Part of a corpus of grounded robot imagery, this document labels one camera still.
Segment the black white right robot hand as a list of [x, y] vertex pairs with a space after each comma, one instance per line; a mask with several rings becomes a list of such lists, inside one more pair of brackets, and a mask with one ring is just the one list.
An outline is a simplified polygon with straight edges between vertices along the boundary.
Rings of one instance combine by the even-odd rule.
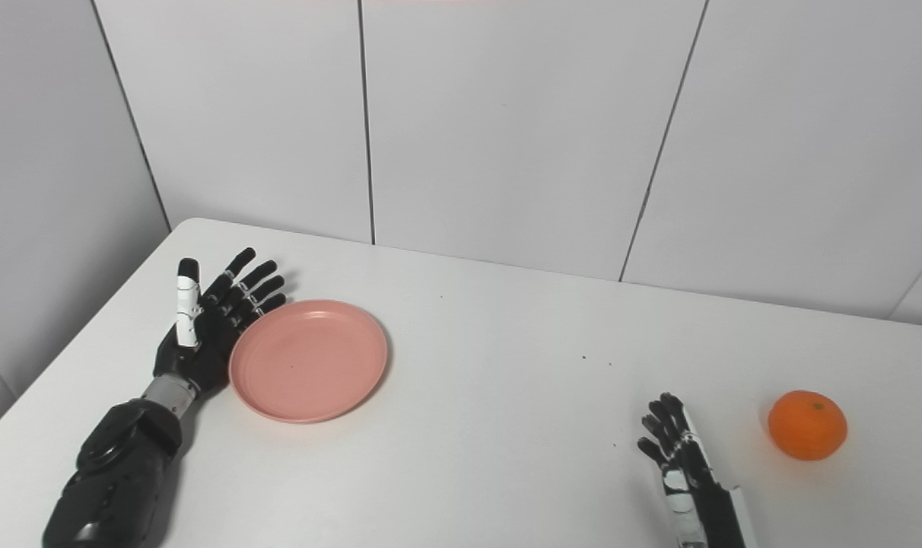
[[649, 402], [636, 443], [660, 471], [679, 547], [756, 547], [758, 541], [739, 486], [716, 479], [684, 403], [670, 393]]

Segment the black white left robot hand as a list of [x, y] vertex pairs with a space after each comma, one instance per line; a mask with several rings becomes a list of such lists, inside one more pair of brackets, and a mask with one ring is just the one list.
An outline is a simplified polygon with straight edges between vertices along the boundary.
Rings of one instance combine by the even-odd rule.
[[246, 247], [207, 287], [201, 288], [198, 260], [178, 265], [178, 304], [173, 326], [156, 351], [154, 376], [186, 379], [197, 396], [229, 382], [229, 363], [238, 340], [257, 320], [287, 301], [286, 280], [274, 260], [245, 273], [256, 251]]

